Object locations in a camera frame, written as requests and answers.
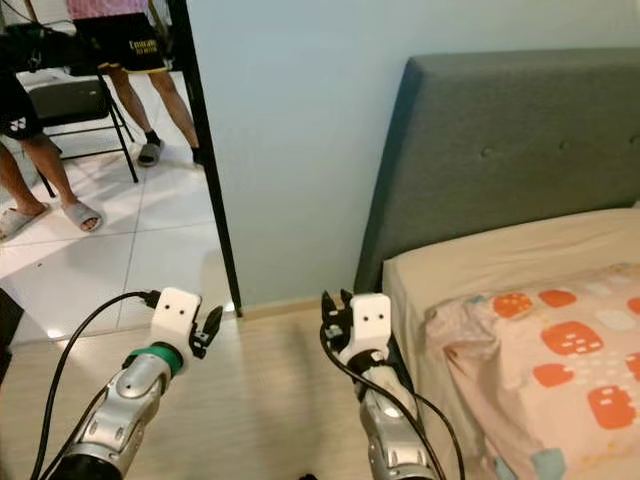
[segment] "slipper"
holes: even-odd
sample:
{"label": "slipper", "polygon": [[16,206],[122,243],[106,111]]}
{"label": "slipper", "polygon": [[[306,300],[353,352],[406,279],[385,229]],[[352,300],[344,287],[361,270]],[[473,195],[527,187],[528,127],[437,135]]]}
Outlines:
{"label": "slipper", "polygon": [[44,210],[37,215],[25,215],[14,208],[6,210],[0,217],[0,242],[6,242],[20,231],[51,211],[48,203],[43,203]]}
{"label": "slipper", "polygon": [[[84,203],[74,203],[73,205],[69,205],[68,207],[62,207],[62,211],[67,216],[71,223],[73,223],[76,227],[82,230],[85,233],[95,232],[102,225],[102,215],[96,212],[93,208],[86,206]],[[87,220],[91,220],[92,218],[97,219],[98,221],[89,230],[85,230],[82,228],[82,224]]]}
{"label": "slipper", "polygon": [[138,155],[138,165],[141,167],[153,167],[160,159],[160,152],[164,148],[164,142],[160,141],[160,145],[155,143],[145,143]]}

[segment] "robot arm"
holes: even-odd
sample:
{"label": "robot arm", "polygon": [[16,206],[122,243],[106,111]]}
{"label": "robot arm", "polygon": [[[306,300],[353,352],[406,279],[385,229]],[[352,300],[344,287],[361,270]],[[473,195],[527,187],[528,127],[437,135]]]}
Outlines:
{"label": "robot arm", "polygon": [[[325,292],[322,321],[328,346],[339,361],[399,399],[416,418],[417,406],[387,362],[391,305],[382,294],[342,292],[339,310]],[[408,419],[387,398],[356,382],[360,420],[369,439],[374,480],[435,480],[428,452]]]}
{"label": "robot arm", "polygon": [[103,402],[87,418],[50,480],[122,480],[142,443],[160,398],[191,358],[204,358],[220,328],[222,307],[202,330],[195,318],[201,299],[174,288],[162,291],[148,347],[135,350],[109,381]]}

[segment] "green ring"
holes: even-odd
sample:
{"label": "green ring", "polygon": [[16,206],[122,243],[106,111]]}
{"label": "green ring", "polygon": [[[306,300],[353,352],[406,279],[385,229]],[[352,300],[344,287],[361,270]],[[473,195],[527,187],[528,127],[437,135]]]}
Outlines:
{"label": "green ring", "polygon": [[131,355],[137,357],[138,355],[142,355],[143,353],[148,353],[150,355],[154,355],[158,358],[161,358],[169,368],[171,369],[171,377],[175,377],[176,374],[182,368],[182,358],[178,356],[173,350],[170,350],[166,347],[162,347],[160,345],[151,345],[147,348],[139,348],[138,350],[134,350],[131,352]]}

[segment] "bed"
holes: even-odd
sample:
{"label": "bed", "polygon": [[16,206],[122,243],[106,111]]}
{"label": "bed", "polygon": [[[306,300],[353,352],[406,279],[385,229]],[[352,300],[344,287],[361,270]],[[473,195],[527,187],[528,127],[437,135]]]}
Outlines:
{"label": "bed", "polygon": [[[391,297],[404,364],[416,390],[451,418],[470,478],[495,474],[483,468],[483,429],[450,366],[428,351],[427,317],[448,299],[640,263],[638,85],[637,49],[407,64],[355,291]],[[446,431],[424,418],[456,478]],[[580,478],[632,478],[638,468],[635,459],[602,461]]]}

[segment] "black sock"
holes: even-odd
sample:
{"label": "black sock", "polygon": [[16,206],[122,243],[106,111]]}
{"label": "black sock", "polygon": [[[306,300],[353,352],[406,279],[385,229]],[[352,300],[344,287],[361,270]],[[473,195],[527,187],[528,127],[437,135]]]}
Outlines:
{"label": "black sock", "polygon": [[191,152],[193,153],[193,163],[204,166],[204,161],[200,156],[200,147],[191,147]]}
{"label": "black sock", "polygon": [[144,136],[147,137],[147,142],[149,143],[154,143],[158,146],[160,146],[160,144],[162,143],[160,141],[160,137],[158,137],[158,134],[156,133],[155,130],[151,130],[150,132],[145,132]]}

